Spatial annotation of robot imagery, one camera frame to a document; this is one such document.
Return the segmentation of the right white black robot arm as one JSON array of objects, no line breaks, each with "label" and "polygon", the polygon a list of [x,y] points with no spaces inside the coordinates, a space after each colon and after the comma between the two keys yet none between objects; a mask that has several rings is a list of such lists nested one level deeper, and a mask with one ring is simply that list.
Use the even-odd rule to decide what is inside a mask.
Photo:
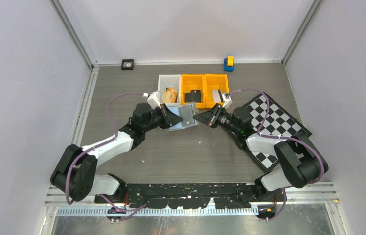
[{"label": "right white black robot arm", "polygon": [[269,200],[281,188],[302,188],[319,182],[329,170],[326,160],[303,132],[293,136],[272,136],[255,131],[252,116],[244,107],[228,113],[220,104],[193,118],[210,127],[222,127],[233,134],[237,147],[249,152],[269,154],[278,158],[281,168],[255,180],[255,196]]}]

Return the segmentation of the white card black stripe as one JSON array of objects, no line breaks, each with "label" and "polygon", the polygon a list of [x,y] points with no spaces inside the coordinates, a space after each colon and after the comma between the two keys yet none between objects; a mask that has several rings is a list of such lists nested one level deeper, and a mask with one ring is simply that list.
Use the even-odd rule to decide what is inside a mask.
[{"label": "white card black stripe", "polygon": [[212,98],[215,103],[223,103],[224,102],[224,93],[220,90],[212,90]]}]

